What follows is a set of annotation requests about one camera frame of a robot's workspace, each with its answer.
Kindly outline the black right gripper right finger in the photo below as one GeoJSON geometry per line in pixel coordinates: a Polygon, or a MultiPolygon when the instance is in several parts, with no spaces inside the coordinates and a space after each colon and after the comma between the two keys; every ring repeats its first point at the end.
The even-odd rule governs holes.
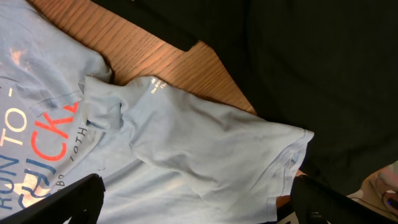
{"type": "Polygon", "coordinates": [[[397,224],[306,175],[294,179],[291,200],[299,224],[397,224]]]}

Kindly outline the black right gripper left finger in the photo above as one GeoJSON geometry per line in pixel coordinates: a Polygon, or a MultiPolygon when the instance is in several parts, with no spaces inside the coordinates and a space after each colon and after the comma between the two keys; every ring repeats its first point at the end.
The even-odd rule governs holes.
{"type": "Polygon", "coordinates": [[[90,174],[47,198],[1,220],[1,224],[96,224],[105,186],[90,174]]]}

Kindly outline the light blue printed t-shirt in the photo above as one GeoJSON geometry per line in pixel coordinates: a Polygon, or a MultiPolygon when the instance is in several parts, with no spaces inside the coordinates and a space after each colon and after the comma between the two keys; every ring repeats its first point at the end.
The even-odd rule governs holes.
{"type": "Polygon", "coordinates": [[[2,218],[97,173],[100,223],[277,219],[311,131],[111,74],[28,2],[1,1],[2,218]]]}

